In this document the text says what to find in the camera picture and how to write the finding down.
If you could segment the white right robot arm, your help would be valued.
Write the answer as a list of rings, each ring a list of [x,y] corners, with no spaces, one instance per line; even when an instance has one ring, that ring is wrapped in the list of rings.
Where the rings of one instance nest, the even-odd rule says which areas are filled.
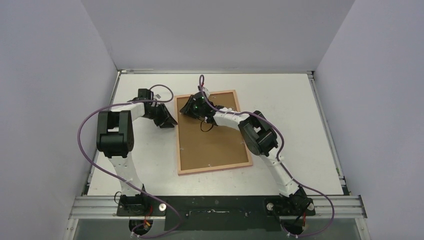
[[[183,115],[204,121],[217,127],[238,130],[248,150],[259,156],[273,177],[278,193],[282,196],[284,211],[293,216],[314,215],[315,206],[302,186],[295,182],[280,155],[278,135],[260,111],[239,112],[232,108],[214,105],[208,95],[198,92],[190,95],[180,108]]]

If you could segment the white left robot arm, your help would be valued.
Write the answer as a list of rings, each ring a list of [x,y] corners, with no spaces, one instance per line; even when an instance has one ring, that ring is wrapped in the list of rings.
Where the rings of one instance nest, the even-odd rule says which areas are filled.
[[[153,209],[132,158],[133,121],[138,118],[152,120],[161,129],[174,128],[178,124],[152,88],[140,88],[128,105],[102,110],[97,115],[96,147],[111,162],[121,187],[119,216],[146,215]]]

